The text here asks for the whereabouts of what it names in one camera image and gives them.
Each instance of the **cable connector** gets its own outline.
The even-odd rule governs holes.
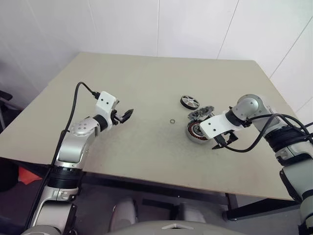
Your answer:
[[[96,99],[99,99],[100,92],[91,92],[91,93]]]

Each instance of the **black wheel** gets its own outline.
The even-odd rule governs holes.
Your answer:
[[[196,99],[194,99],[193,97],[191,96],[188,96],[188,95],[183,95],[181,98],[180,98],[180,103],[187,109],[190,109],[190,110],[196,110],[197,108],[199,108],[200,104],[199,102],[197,102]]]

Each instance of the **black cable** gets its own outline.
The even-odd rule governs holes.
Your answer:
[[[252,117],[252,118],[250,118],[249,120],[255,120],[255,119],[258,119],[258,118],[265,118],[265,117],[270,117],[270,116],[272,116],[272,114],[260,115],[260,116],[257,116],[257,117]],[[286,115],[286,114],[280,114],[279,117],[280,117],[285,123],[287,123],[289,126],[293,127],[295,130],[297,130],[298,132],[300,132],[302,135],[305,135],[305,134],[306,134],[307,137],[310,137],[310,138],[308,138],[308,140],[310,141],[310,143],[313,144],[312,136],[311,136],[311,134],[309,133],[309,131],[307,130],[307,127],[306,127],[305,125],[303,125],[302,122],[300,122],[298,119],[296,119],[296,118],[294,118],[294,117],[292,117],[292,116],[290,116],[290,115]],[[297,127],[295,127],[294,125],[292,125],[292,124],[287,120],[287,118],[293,120],[294,122],[296,122],[296,123],[300,126],[300,128],[297,128]]]
[[[308,124],[306,124],[306,125],[304,125],[305,127],[309,127],[309,126],[312,126],[313,125],[313,122],[310,122],[310,123],[308,123]]]
[[[92,91],[84,82],[79,82],[79,83],[77,83],[76,88],[75,88],[75,92],[74,92],[73,105],[72,105],[72,109],[71,109],[71,111],[70,111],[70,115],[69,115],[67,124],[66,124],[66,126],[65,126],[65,129],[64,129],[64,130],[61,132],[61,134],[60,134],[60,137],[59,137],[59,140],[58,140],[58,143],[57,143],[57,147],[56,147],[56,149],[55,149],[55,152],[54,152],[54,155],[53,155],[53,159],[52,159],[52,161],[51,161],[51,165],[50,165],[50,167],[48,168],[47,173],[46,173],[45,177],[43,178],[43,180],[42,180],[42,182],[41,182],[41,184],[40,184],[40,187],[39,187],[39,189],[38,189],[38,191],[37,191],[35,200],[34,200],[34,202],[33,202],[33,204],[32,204],[32,207],[31,207],[31,209],[30,209],[30,211],[29,211],[29,214],[28,214],[28,216],[27,216],[26,223],[25,223],[25,226],[24,226],[24,230],[27,230],[28,227],[29,227],[29,224],[30,224],[30,222],[31,222],[32,216],[33,216],[33,214],[34,214],[34,212],[35,212],[35,210],[36,210],[36,208],[37,208],[37,205],[38,205],[38,203],[39,203],[41,194],[42,194],[42,192],[43,192],[43,190],[44,190],[44,188],[45,188],[45,185],[46,185],[48,176],[49,176],[49,174],[50,174],[50,172],[51,172],[52,166],[54,165],[54,163],[55,163],[55,161],[56,161],[56,159],[57,159],[57,156],[58,156],[58,153],[59,153],[59,151],[60,151],[60,148],[61,148],[62,142],[63,142],[63,140],[64,140],[64,137],[65,137],[65,135],[66,135],[66,133],[67,133],[67,131],[68,131],[68,128],[69,128],[69,126],[70,126],[70,123],[72,122],[72,119],[73,119],[73,116],[74,116],[74,112],[75,112],[75,107],[76,107],[78,89],[79,89],[79,86],[80,86],[80,85],[84,85],[84,86],[87,88],[87,90],[88,90],[96,99],[99,98],[99,95],[100,95],[99,92],[94,92],[94,91]]]
[[[234,151],[234,152],[238,152],[238,153],[246,153],[250,150],[252,150],[257,144],[258,142],[261,140],[261,138],[263,137],[265,131],[267,130],[268,126],[270,125],[270,123],[273,121],[273,119],[275,117],[279,116],[279,114],[273,114],[271,115],[271,117],[267,120],[267,122],[265,123],[263,129],[261,130],[260,134],[258,135],[258,137],[255,139],[255,141],[252,143],[252,145],[250,145],[249,148],[246,148],[246,149],[235,149],[235,148],[231,148],[231,147],[228,147],[227,145],[224,146],[225,148],[231,150],[231,151]]]
[[[280,117],[289,126],[295,128],[296,130],[301,132],[302,135],[306,136],[309,139],[309,141],[311,143],[313,143],[312,137],[311,137],[310,133],[308,132],[307,128],[298,119],[296,119],[296,118],[294,118],[292,116],[285,115],[285,114],[267,114],[267,115],[260,115],[260,116],[257,116],[257,117],[252,117],[252,118],[249,119],[249,121],[252,121],[252,120],[255,120],[255,119],[259,119],[259,118],[268,118],[268,117],[269,117],[269,119],[265,123],[265,125],[264,125],[263,129],[261,130],[260,134],[258,135],[258,137],[255,139],[255,141],[252,143],[252,145],[249,148],[241,150],[241,149],[234,149],[234,148],[228,147],[227,145],[224,146],[224,147],[229,149],[229,150],[231,150],[231,151],[239,152],[239,153],[246,153],[246,152],[252,150],[259,143],[259,141],[263,137],[265,131],[267,130],[268,126],[270,125],[270,123],[273,121],[273,119],[275,117]],[[304,130],[304,132],[302,132],[299,128],[296,128],[294,125],[292,125],[286,118],[289,118],[289,119],[295,121],[297,124],[299,124],[299,126],[301,127],[301,129]]]

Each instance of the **gray surface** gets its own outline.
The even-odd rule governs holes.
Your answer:
[[[37,186],[38,182],[28,186],[19,184],[10,191],[0,193],[1,218],[6,217],[11,222],[22,224],[27,216],[27,210],[30,208]],[[298,210],[237,222],[225,222],[221,217],[222,211],[226,209],[225,206],[118,188],[83,185],[83,191],[75,201],[78,205],[77,230],[81,235],[101,235],[105,233],[109,226],[113,206],[120,199],[127,196],[138,202],[140,221],[165,220],[169,216],[168,210],[141,205],[142,199],[146,198],[175,204],[189,203],[200,208],[207,222],[247,235],[294,235],[297,234],[297,225],[300,222]],[[238,196],[239,206],[258,200],[260,199]]]
[[[0,156],[49,164],[79,81],[116,96],[119,113],[134,108],[127,122],[102,132],[94,141],[85,171],[291,199],[278,174],[281,166],[264,139],[250,152],[236,153],[212,150],[215,141],[199,145],[185,134],[190,110],[179,102],[183,94],[195,97],[201,106],[214,106],[215,114],[245,94],[258,94],[278,112],[294,116],[254,61],[80,53],[1,133]],[[92,116],[95,103],[86,89],[81,89],[73,122]],[[236,135],[239,140],[231,146],[245,149],[258,131],[251,127]]]

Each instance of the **black chair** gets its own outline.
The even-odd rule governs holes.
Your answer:
[[[0,90],[0,98],[5,100],[11,100],[13,96],[7,92]],[[8,126],[20,113],[20,110],[10,109],[5,105],[5,102],[0,100],[0,109],[4,121],[4,125]],[[0,125],[0,133],[3,131],[2,125]]]

